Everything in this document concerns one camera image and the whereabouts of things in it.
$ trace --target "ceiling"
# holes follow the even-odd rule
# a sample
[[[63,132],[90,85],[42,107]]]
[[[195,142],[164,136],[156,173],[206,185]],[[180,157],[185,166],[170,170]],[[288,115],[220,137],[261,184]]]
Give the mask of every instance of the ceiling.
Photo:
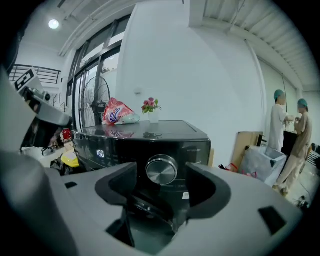
[[[314,57],[292,21],[268,0],[206,0],[204,18],[229,23],[267,43],[290,66],[304,91],[320,91]]]
[[[97,22],[106,14],[100,13],[86,20],[94,11],[104,5],[107,10],[115,9],[115,5],[136,3],[140,0],[48,0],[40,5],[31,17],[22,42],[33,43],[49,48],[61,55],[66,52],[66,42],[80,40],[83,32],[73,34],[79,28]],[[198,4],[203,1],[203,21],[215,21],[227,24],[229,32],[242,31],[251,37],[264,42],[275,54],[268,61],[263,57],[269,55],[261,47],[256,54],[271,63],[278,70],[287,75],[295,87],[304,91],[320,91],[320,76],[313,55],[305,40],[291,20],[268,0],[191,0]],[[58,29],[49,29],[51,19],[59,21]]]
[[[31,16],[22,42],[60,51],[73,31],[100,6],[110,0],[47,0]],[[50,20],[59,27],[49,29]]]

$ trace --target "trash can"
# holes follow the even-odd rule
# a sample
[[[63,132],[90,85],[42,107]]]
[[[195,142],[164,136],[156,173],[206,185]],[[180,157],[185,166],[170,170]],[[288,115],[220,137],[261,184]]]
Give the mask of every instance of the trash can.
[[[272,187],[285,163],[287,156],[271,147],[249,146],[245,150],[242,163],[238,169],[241,174],[256,173],[256,178]]]

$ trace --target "standing fan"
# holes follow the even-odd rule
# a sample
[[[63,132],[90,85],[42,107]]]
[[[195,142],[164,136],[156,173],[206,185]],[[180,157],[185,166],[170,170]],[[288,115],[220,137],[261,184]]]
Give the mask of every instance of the standing fan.
[[[81,93],[79,102],[82,128],[102,124],[103,113],[110,100],[107,81],[101,76],[91,78]]]

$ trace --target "digital display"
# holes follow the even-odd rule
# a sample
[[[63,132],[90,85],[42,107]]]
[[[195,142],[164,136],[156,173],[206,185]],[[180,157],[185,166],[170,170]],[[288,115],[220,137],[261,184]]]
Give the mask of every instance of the digital display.
[[[97,149],[96,155],[100,158],[105,158],[105,153],[103,150]]]

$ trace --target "yellow object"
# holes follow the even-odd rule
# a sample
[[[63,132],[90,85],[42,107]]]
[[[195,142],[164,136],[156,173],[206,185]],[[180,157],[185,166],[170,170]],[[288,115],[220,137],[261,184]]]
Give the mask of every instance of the yellow object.
[[[68,152],[64,153],[61,156],[61,161],[69,167],[79,167],[78,158],[74,149],[71,149]]]

